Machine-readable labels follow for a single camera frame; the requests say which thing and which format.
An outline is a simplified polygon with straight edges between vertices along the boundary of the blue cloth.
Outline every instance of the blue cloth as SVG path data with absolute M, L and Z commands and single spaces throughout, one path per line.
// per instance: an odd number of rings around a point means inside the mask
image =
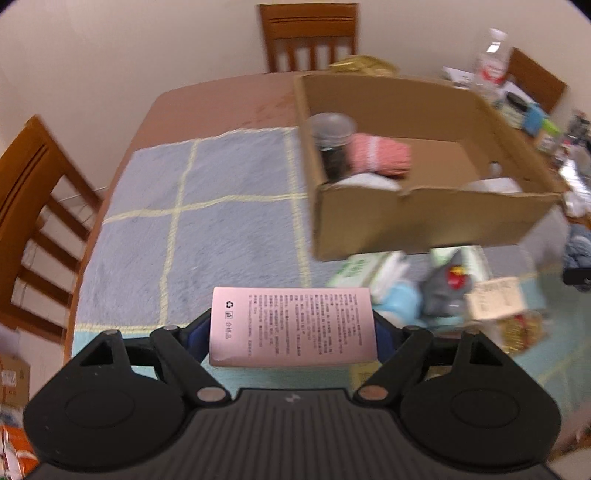
M 569 241 L 564 247 L 564 268 L 591 268 L 591 232 L 584 225 L 571 225 Z M 575 285 L 590 292 L 591 285 Z

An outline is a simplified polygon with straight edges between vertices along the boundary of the plastic bottle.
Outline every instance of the plastic bottle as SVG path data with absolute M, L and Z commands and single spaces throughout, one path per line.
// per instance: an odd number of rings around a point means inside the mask
M 489 103 L 499 100 L 498 88 L 505 76 L 509 59 L 507 34 L 496 28 L 490 28 L 488 46 L 478 55 L 472 89 Z

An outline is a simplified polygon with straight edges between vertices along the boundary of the cardboard box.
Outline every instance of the cardboard box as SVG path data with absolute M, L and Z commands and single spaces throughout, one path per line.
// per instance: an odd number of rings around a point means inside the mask
M 519 133 L 469 90 L 441 82 L 316 73 L 294 81 L 314 256 L 517 243 L 560 201 L 561 186 Z M 308 117 L 341 112 L 358 131 L 412 146 L 398 192 L 327 183 Z M 524 193 L 459 190 L 491 162 Z
M 0 404 L 25 407 L 29 403 L 31 368 L 19 358 L 0 355 Z

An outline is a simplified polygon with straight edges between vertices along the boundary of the cardboard box lid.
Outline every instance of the cardboard box lid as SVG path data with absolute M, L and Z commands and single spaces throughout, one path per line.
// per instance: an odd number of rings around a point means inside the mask
M 19 358 L 0 355 L 0 403 L 25 407 L 29 402 L 31 368 Z

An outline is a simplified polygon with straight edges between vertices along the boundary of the wooden chair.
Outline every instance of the wooden chair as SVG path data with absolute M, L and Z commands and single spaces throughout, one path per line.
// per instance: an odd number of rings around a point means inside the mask
M 513 82 L 547 113 L 552 113 L 567 87 L 518 48 L 511 53 L 506 75 L 512 76 Z
M 74 275 L 80 261 L 41 232 L 40 213 L 49 208 L 82 241 L 90 232 L 52 195 L 65 177 L 86 203 L 98 212 L 101 198 L 86 183 L 34 116 L 0 158 L 0 322 L 64 344 L 66 329 L 12 303 L 16 280 L 69 309 L 72 294 L 21 264 L 27 243 L 33 241 Z
M 351 54 L 357 52 L 357 4 L 273 4 L 259 5 L 269 72 L 277 71 L 277 41 L 283 40 L 290 71 L 298 70 L 297 40 L 306 39 L 310 70 L 316 70 L 316 47 L 327 39 L 330 63 L 336 61 L 336 40 L 349 40 Z

